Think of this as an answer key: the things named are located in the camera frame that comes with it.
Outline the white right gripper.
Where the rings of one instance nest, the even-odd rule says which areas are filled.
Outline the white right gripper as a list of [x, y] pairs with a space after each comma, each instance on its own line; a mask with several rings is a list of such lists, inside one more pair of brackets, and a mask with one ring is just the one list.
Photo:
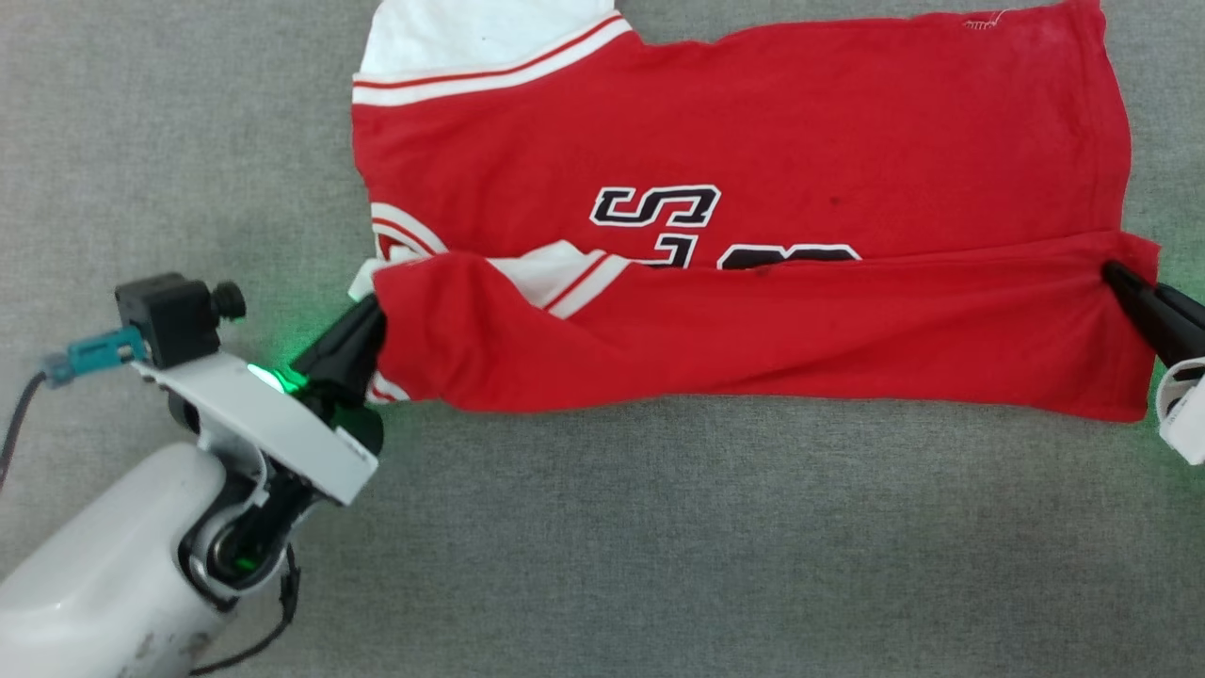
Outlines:
[[1131, 325], [1166, 366], [1156, 391], [1159, 435], [1191, 466], [1204, 462], [1204, 305], [1165, 283], [1152, 284], [1119, 261], [1101, 269]]

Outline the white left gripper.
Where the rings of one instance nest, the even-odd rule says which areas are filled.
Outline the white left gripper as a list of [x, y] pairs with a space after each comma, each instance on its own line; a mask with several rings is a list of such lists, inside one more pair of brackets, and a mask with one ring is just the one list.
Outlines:
[[370, 293], [290, 362], [294, 381], [225, 350], [172, 369], [137, 364], [194, 428], [200, 449], [249, 484], [198, 529], [200, 567], [280, 562], [315, 507], [362, 497], [386, 438], [382, 417], [365, 405], [384, 336], [386, 314]]

